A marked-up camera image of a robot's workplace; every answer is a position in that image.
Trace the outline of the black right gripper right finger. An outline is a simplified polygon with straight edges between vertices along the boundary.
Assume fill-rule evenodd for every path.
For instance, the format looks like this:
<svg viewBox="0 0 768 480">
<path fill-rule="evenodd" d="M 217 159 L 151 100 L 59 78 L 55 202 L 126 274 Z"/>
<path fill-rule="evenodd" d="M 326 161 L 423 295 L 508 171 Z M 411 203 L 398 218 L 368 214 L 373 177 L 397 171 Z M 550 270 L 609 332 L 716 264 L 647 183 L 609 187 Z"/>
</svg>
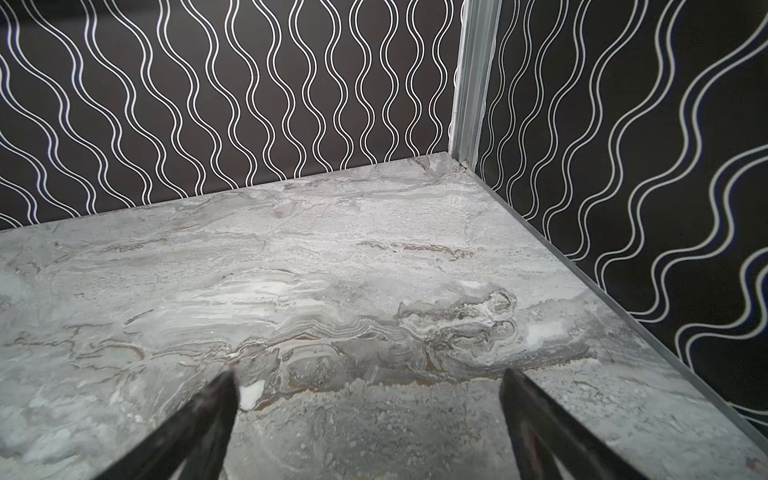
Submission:
<svg viewBox="0 0 768 480">
<path fill-rule="evenodd" d="M 499 399 L 522 479 L 645 477 L 522 371 L 504 372 Z"/>
</svg>

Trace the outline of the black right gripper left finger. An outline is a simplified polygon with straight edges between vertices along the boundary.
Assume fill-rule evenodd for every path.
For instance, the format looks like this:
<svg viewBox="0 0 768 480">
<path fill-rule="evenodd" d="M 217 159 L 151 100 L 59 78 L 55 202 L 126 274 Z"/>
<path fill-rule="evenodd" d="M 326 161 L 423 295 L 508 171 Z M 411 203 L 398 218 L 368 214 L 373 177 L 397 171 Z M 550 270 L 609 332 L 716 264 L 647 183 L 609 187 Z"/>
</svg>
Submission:
<svg viewBox="0 0 768 480">
<path fill-rule="evenodd" d="M 239 406 L 235 373 L 226 370 L 98 479 L 217 479 Z"/>
</svg>

